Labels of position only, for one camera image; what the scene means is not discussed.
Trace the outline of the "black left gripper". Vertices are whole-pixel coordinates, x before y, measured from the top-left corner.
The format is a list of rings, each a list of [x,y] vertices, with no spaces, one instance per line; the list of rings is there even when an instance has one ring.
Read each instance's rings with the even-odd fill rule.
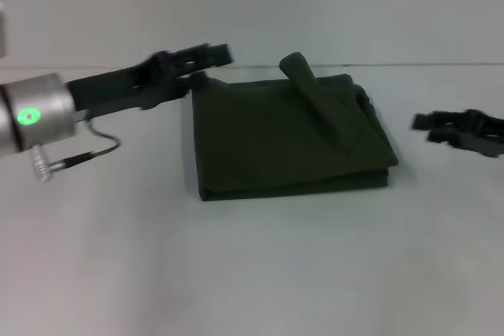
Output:
[[[67,83],[77,112],[87,118],[126,109],[152,109],[161,103],[186,97],[209,83],[205,72],[177,77],[176,71],[201,71],[233,62],[228,44],[202,44],[168,54],[157,52],[144,62]]]

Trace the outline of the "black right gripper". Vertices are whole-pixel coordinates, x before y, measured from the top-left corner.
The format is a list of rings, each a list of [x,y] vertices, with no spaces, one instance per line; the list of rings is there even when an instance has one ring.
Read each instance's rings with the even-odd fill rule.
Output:
[[[463,131],[445,127],[456,126],[466,121]],[[499,119],[476,109],[465,113],[435,111],[418,113],[414,116],[411,128],[429,131],[427,141],[463,147],[485,157],[498,158],[503,155],[503,119]]]

